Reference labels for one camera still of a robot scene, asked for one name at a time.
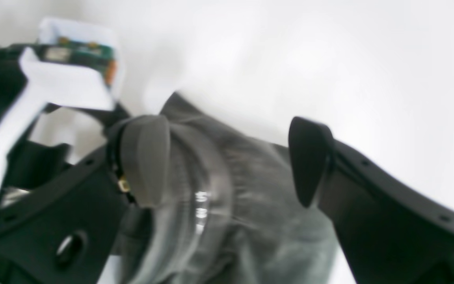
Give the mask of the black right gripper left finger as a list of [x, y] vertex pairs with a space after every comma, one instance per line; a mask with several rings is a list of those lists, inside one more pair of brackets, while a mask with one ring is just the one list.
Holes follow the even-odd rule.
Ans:
[[171, 132], [164, 116], [114, 124], [108, 144], [69, 165], [70, 147], [21, 140], [14, 180], [30, 193], [0, 206], [0, 284], [95, 284], [112, 252], [132, 271], [154, 232]]

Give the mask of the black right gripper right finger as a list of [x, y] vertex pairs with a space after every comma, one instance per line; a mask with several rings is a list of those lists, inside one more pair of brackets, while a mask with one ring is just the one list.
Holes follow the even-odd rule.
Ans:
[[407, 187], [295, 117], [288, 149], [296, 194], [333, 223], [357, 284], [454, 284], [454, 211]]

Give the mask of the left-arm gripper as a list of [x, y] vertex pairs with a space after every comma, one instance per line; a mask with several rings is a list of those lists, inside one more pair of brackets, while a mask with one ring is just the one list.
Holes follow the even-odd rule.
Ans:
[[0, 187], [7, 171], [7, 155], [48, 104], [111, 111], [115, 92], [92, 68], [44, 62], [30, 47], [19, 57], [27, 83], [0, 120]]

